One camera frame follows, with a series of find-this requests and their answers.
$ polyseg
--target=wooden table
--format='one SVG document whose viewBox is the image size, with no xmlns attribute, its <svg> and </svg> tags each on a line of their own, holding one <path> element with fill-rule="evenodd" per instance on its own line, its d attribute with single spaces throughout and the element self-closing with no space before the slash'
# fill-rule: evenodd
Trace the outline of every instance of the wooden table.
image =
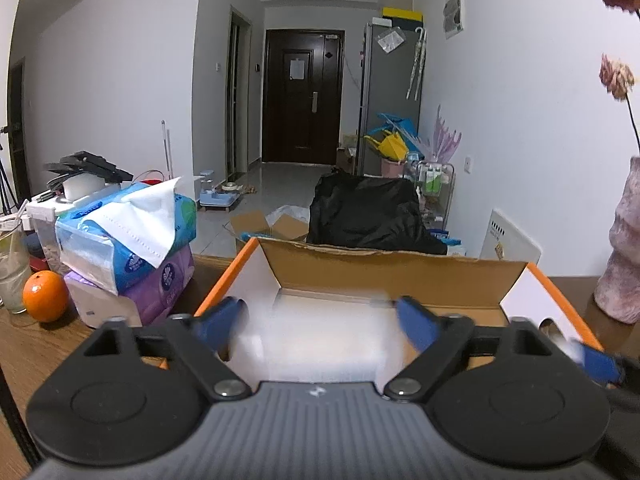
<svg viewBox="0 0 640 480">
<path fill-rule="evenodd" d="M 230 260 L 195 256 L 196 271 L 183 292 L 176 312 L 193 313 L 220 278 Z M 611 352 L 632 357 L 640 354 L 640 324 L 627 326 L 603 314 L 593 303 L 597 278 L 553 278 L 578 313 L 584 317 L 600 342 Z M 43 328 L 28 316 L 11 316 L 0 310 L 0 362 L 18 407 L 24 408 L 34 391 L 53 370 L 91 333 L 71 315 L 54 326 Z M 0 417 L 1 480 L 17 480 L 29 471 L 4 418 Z"/>
</svg>

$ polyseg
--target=tissue pack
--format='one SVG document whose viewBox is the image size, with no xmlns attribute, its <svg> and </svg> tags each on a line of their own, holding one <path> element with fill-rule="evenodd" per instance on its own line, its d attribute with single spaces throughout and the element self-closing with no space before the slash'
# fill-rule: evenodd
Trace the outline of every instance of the tissue pack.
<svg viewBox="0 0 640 480">
<path fill-rule="evenodd" d="M 76 272 L 67 274 L 65 283 L 80 319 L 91 328 L 114 316 L 125 317 L 129 326 L 146 326 L 167 316 L 193 271 L 193 256 L 187 245 L 121 296 L 98 288 Z"/>
<path fill-rule="evenodd" d="M 56 237 L 60 245 L 60 260 L 80 276 L 113 294 L 121 294 L 154 271 L 154 267 L 127 249 L 95 221 L 85 218 L 105 204 L 145 189 L 136 183 L 118 193 L 92 202 L 83 208 L 64 213 L 56 221 Z M 195 202 L 175 194 L 175 238 L 168 256 L 183 248 L 196 237 Z M 132 226 L 132 230 L 145 226 Z"/>
</svg>

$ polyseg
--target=yellow plastic bag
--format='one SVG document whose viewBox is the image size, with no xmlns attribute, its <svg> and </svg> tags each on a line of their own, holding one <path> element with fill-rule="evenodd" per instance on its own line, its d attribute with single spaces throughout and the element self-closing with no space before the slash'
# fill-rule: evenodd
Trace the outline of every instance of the yellow plastic bag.
<svg viewBox="0 0 640 480">
<path fill-rule="evenodd" d="M 398 132 L 392 134 L 388 130 L 384 130 L 386 135 L 385 139 L 380 142 L 371 136 L 365 136 L 374 148 L 376 148 L 382 155 L 391 160 L 403 160 L 406 154 L 409 152 L 404 140 Z"/>
</svg>

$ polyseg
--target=blue tissue pack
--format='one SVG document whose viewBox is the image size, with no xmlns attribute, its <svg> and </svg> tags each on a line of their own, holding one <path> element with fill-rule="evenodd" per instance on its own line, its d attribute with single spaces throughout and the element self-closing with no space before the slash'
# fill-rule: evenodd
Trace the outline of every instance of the blue tissue pack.
<svg viewBox="0 0 640 480">
<path fill-rule="evenodd" d="M 60 260 L 86 280 L 113 294 L 121 294 L 141 282 L 155 269 L 91 220 L 89 213 L 121 197 L 148 187 L 136 183 L 111 196 L 71 209 L 56 221 Z M 175 195 L 175 240 L 168 257 L 196 237 L 196 204 Z"/>
</svg>

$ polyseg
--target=purple tissue pack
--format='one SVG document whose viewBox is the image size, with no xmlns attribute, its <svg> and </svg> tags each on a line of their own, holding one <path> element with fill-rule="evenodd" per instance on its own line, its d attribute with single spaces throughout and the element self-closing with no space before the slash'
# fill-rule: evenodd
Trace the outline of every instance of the purple tissue pack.
<svg viewBox="0 0 640 480">
<path fill-rule="evenodd" d="M 169 314 L 193 271 L 193 255 L 187 244 L 120 296 L 102 290 L 76 272 L 67 274 L 65 283 L 80 319 L 89 327 L 98 328 L 115 316 L 126 318 L 129 326 L 146 326 Z"/>
</svg>

